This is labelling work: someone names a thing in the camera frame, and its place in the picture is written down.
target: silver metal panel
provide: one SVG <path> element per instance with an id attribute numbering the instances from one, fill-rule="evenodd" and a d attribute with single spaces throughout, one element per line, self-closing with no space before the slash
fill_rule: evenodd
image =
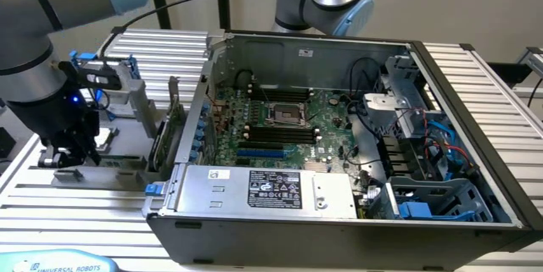
<path id="1" fill-rule="evenodd" d="M 152 31 L 131 30 L 122 37 L 123 44 L 138 43 L 142 46 L 200 46 L 204 42 L 196 39 L 206 32 Z M 458 44 L 427 44 L 428 49 L 436 48 L 438 52 L 452 49 L 458 53 Z M 167 64 L 172 67 L 160 67 L 159 62 L 140 62 L 142 75 L 150 74 L 158 80 L 166 81 L 170 71 L 176 74 L 199 75 L 199 67 L 187 67 L 186 64 Z M 478 70 L 455 69 L 454 76 L 484 76 Z M 160 93 L 148 90 L 148 96 Z M 486 121 L 490 125 L 522 125 L 526 120 L 520 115 L 474 114 L 478 122 Z M 516 138 L 490 138 L 494 144 L 510 146 L 510 144 L 526 144 L 540 146 L 542 140 Z M 7 173 L 0 177 L 0 252 L 47 250 L 52 248 L 76 248 L 94 254 L 114 258 L 123 271 L 140 272 L 180 272 L 180 271 L 239 271 L 234 267 L 180 266 L 168 257 L 152 231 L 142 217 L 139 209 L 134 208 L 134 201 L 143 199 L 143 193 L 108 190 L 80 190 L 51 188 L 51 172 L 40 172 L 32 169 L 39 155 L 37 136 L 31 138 L 20 155 L 16 157 Z M 543 175 L 538 172 L 539 167 L 510 166 L 516 178 L 522 182 L 540 184 Z M 4 200 L 11 197 L 36 199 L 36 205 L 19 205 Z M 57 198 L 69 198 L 72 206 L 57 205 Z M 112 201 L 112 207 L 103 206 Z M 534 199 L 543 213 L 542 200 Z M 543 263 L 543 242 L 535 243 L 516 253 L 491 253 L 462 267 L 459 272 L 540 272 Z M 292 272 L 299 269 L 258 268 L 247 267 L 247 272 L 278 271 Z M 312 269 L 315 272 L 330 272 L 330 269 Z"/>
<path id="2" fill-rule="evenodd" d="M 147 97 L 159 109 L 168 108 L 168 79 L 179 78 L 179 99 L 190 108 L 202 68 L 207 61 L 208 32 L 130 29 L 119 35 L 106 55 L 138 59 Z"/>
<path id="3" fill-rule="evenodd" d="M 262 180 L 251 180 L 250 173 L 280 172 L 299 174 L 299 182 L 290 182 L 283 174 L 282 179 L 267 181 L 267 188 L 259 187 Z M 263 195 L 260 207 L 248 205 L 251 184 L 255 192 Z M 296 196 L 302 207 L 280 208 L 279 199 L 291 199 L 290 188 L 299 186 Z M 188 166 L 180 189 L 176 211 L 183 214 L 212 215 L 214 217 L 251 216 L 255 219 L 274 217 L 320 217 L 356 219 L 351 182 L 346 173 L 318 173 L 311 170 L 284 170 L 270 168 Z"/>

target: black cable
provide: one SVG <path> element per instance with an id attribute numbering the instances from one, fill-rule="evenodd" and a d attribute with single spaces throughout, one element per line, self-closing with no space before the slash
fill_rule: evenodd
<path id="1" fill-rule="evenodd" d="M 235 75 L 235 83 L 234 83 L 234 87 L 236 86 L 236 84 L 238 84 L 238 79 L 239 79 L 239 76 L 242 75 L 242 73 L 251 73 L 251 76 L 255 74 L 254 73 L 254 70 L 251 70 L 251 69 L 242 69 L 242 70 L 239 70 L 238 71 L 238 73 L 236 73 L 236 75 Z"/>
<path id="2" fill-rule="evenodd" d="M 146 17 L 154 15 L 155 13 L 158 13 L 158 12 L 162 11 L 162 10 L 166 10 L 166 9 L 171 8 L 171 7 L 175 6 L 175 5 L 183 4 L 183 3 L 190 2 L 190 1 L 192 1 L 192 0 L 179 0 L 179 1 L 174 2 L 174 3 L 170 3 L 170 4 L 167 4 L 167 5 L 164 5 L 164 6 L 159 7 L 159 8 L 156 8 L 155 10 L 148 11 L 147 13 L 144 13 L 143 15 L 139 15 L 136 18 L 134 18 L 131 21 L 128 21 L 128 22 L 122 26 L 122 28 L 123 28 L 123 29 L 128 28 L 128 26 L 131 26 L 134 23 L 136 23 L 136 22 L 138 22 L 139 20 L 142 20 L 143 18 L 146 18 Z M 111 43 L 114 42 L 115 38 L 118 37 L 118 35 L 119 35 L 119 32 L 115 32 L 115 33 L 111 34 L 111 36 L 110 36 L 110 38 L 108 38 L 108 41 L 104 43 L 104 45 L 103 45 L 103 47 L 102 47 L 102 50 L 100 50 L 100 58 L 104 58 L 104 57 L 106 57 L 106 51 L 107 51 L 107 49 L 108 49 Z"/>
<path id="3" fill-rule="evenodd" d="M 539 79 L 539 81 L 538 81 L 538 83 L 536 83 L 536 85 L 534 87 L 532 95 L 530 95 L 528 108 L 530 108 L 530 105 L 532 104 L 532 99 L 534 99 L 534 96 L 535 96 L 535 92 L 538 91 L 538 88 L 539 88 L 539 85 L 542 84 L 542 81 L 543 81 L 543 78 Z"/>
<path id="4" fill-rule="evenodd" d="M 364 75 L 366 84 L 367 84 L 367 89 L 363 90 L 363 93 L 370 93 L 374 90 L 374 88 L 372 87 L 370 88 L 370 76 L 367 75 L 366 70 L 363 70 L 363 75 Z M 355 89 L 355 94 L 354 94 L 355 96 L 358 95 L 358 92 L 360 91 L 360 81 L 362 80 L 363 79 L 359 78 L 358 82 L 356 82 L 356 89 Z"/>
<path id="5" fill-rule="evenodd" d="M 370 127 L 370 125 L 366 123 L 363 117 L 360 116 L 360 111 L 358 110 L 358 105 L 356 104 L 356 116 L 358 116 L 358 120 L 360 121 L 360 123 L 363 124 L 364 128 L 367 129 L 367 131 L 370 131 L 370 133 L 375 136 L 375 138 L 379 140 L 380 135 L 375 132 L 374 128 Z"/>
<path id="6" fill-rule="evenodd" d="M 110 105 L 111 105 L 111 96 L 110 96 L 110 94 L 103 89 L 98 89 L 98 90 L 100 90 L 102 94 L 104 94 L 106 98 L 108 99 L 108 102 L 106 103 L 106 105 L 103 105 L 100 107 L 100 102 L 98 101 L 96 96 L 95 96 L 95 92 L 94 92 L 96 89 L 87 88 L 87 90 L 88 90 L 88 92 L 91 94 L 92 101 L 96 102 L 98 109 L 99 110 L 107 110 L 110 108 Z"/>
<path id="7" fill-rule="evenodd" d="M 352 147 L 351 150 L 347 152 L 347 155 L 346 155 L 346 161 L 347 161 L 350 164 L 352 164 L 352 165 L 355 165 L 355 166 L 363 166 L 363 165 L 368 165 L 368 164 L 371 164 L 371 163 L 375 163 L 375 162 L 380 162 L 380 161 L 382 161 L 382 159 L 375 159 L 375 160 L 371 160 L 371 161 L 364 162 L 364 163 L 355 163 L 355 162 L 352 162 L 350 157 L 351 157 L 351 153 L 352 153 L 352 151 L 355 150 L 355 148 L 358 148 L 358 146 Z"/>
<path id="8" fill-rule="evenodd" d="M 102 91 L 102 94 L 104 94 L 106 98 L 108 99 L 108 102 L 107 102 L 107 104 L 104 106 L 104 110 L 107 110 L 110 108 L 110 105 L 111 105 L 111 96 L 110 96 L 108 92 L 106 92 L 104 90 L 100 90 L 100 91 Z"/>
<path id="9" fill-rule="evenodd" d="M 378 63 L 378 61 L 376 61 L 372 57 L 362 57 L 362 58 L 359 58 L 359 59 L 355 60 L 352 66 L 351 66 L 351 71 L 350 71 L 350 73 L 348 73 L 348 76 L 350 76 L 350 77 L 348 77 L 348 94 L 350 94 L 351 96 L 352 96 L 352 95 L 356 95 L 356 92 L 358 92 L 358 89 L 356 89 L 355 94 L 352 94 L 352 92 L 354 92 L 354 70 L 355 70 L 356 64 L 358 64 L 362 60 L 371 60 L 371 61 L 375 63 L 375 65 L 376 65 L 376 67 L 378 67 L 378 70 L 379 70 L 379 68 L 382 67 L 382 65 Z M 367 78 L 367 84 L 370 84 L 370 78 L 368 78 L 367 74 L 366 74 L 366 78 Z"/>

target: metal frame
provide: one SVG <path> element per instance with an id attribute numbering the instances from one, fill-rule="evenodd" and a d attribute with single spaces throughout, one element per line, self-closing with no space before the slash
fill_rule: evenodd
<path id="1" fill-rule="evenodd" d="M 244 31 L 230 32 L 227 39 L 235 40 L 236 37 L 243 36 L 267 37 L 270 39 L 294 37 L 315 41 L 330 40 L 326 36 L 300 34 L 278 35 L 266 32 L 248 33 Z M 479 125 L 475 123 L 472 115 L 423 43 L 419 41 L 360 38 L 346 38 L 346 40 L 343 40 L 343 38 L 334 38 L 331 41 L 370 42 L 374 44 L 387 42 L 390 44 L 403 45 L 408 48 L 431 89 L 439 93 L 438 100 L 440 104 L 447 107 L 447 114 L 456 129 L 462 132 L 460 136 L 464 142 L 468 143 L 467 148 L 470 153 L 472 156 L 476 156 L 476 162 L 482 167 L 483 176 L 494 193 L 499 195 L 498 201 L 510 214 L 512 224 L 411 222 L 367 219 L 348 221 L 344 219 L 323 220 L 296 217 L 263 217 L 258 215 L 247 218 L 247 216 L 240 215 L 182 214 L 172 209 L 175 208 L 178 198 L 168 196 L 164 201 L 166 207 L 160 211 L 148 214 L 148 224 L 158 234 L 162 244 L 167 250 L 170 250 L 172 259 L 180 263 L 264 266 L 294 265 L 296 267 L 320 266 L 330 268 L 354 268 L 363 266 L 371 269 L 452 270 L 467 262 L 467 257 L 470 256 L 486 254 L 495 249 L 515 251 L 522 245 L 538 241 L 543 237 L 543 230 L 540 228 L 543 218 L 531 200 L 526 196 L 519 183 L 514 179 L 510 179 L 512 178 L 512 174 L 495 148 L 488 142 Z M 203 86 L 203 84 L 200 84 L 198 91 L 206 88 L 207 85 Z M 508 93 L 502 94 L 508 99 L 512 99 Z M 192 114 L 199 116 L 199 109 L 192 110 Z M 175 195 L 180 193 L 184 175 L 186 169 L 184 166 L 180 165 L 176 176 L 172 177 L 170 181 L 168 194 Z M 319 232 L 311 239 L 307 239 L 310 235 L 307 228 Z M 499 231 L 500 242 L 495 240 L 495 237 L 491 238 L 487 235 L 480 235 L 480 233 L 487 231 Z M 388 237 L 391 233 L 394 233 L 394 241 L 410 240 L 414 237 L 422 240 L 410 240 L 410 249 L 407 250 L 394 243 L 392 239 L 378 238 Z M 427 252 L 420 253 L 420 250 L 423 250 L 428 244 L 432 244 L 430 241 L 424 241 L 424 237 L 430 236 L 432 237 L 432 243 L 447 245 L 447 250 L 454 250 L 451 251 L 454 255 L 444 254 L 446 256 L 442 256 L 434 254 L 432 258 L 428 258 Z M 254 241 L 255 237 L 259 238 L 259 241 L 272 241 L 270 242 L 275 254 L 272 258 L 267 252 L 256 251 L 259 244 Z M 471 247 L 470 251 L 464 253 L 462 245 L 466 244 L 467 239 Z M 292 262 L 290 259 L 290 249 L 280 248 L 280 244 L 275 242 L 276 240 L 291 241 L 291 245 L 294 245 L 298 250 L 296 262 Z M 374 248 L 363 248 L 360 244 L 371 244 Z M 386 245 L 399 259 L 398 262 L 387 260 L 388 253 L 383 254 L 383 252 L 379 252 L 379 247 L 384 247 Z M 346 257 L 346 252 L 338 251 L 338 246 L 342 246 L 343 250 L 350 250 L 350 252 L 358 251 L 356 256 Z"/>

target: universal robots logo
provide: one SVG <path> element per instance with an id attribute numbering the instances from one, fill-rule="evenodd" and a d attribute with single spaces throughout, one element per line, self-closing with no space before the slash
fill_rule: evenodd
<path id="1" fill-rule="evenodd" d="M 21 261 L 13 266 L 13 272 L 29 272 L 37 270 L 40 264 L 32 264 L 28 261 Z"/>

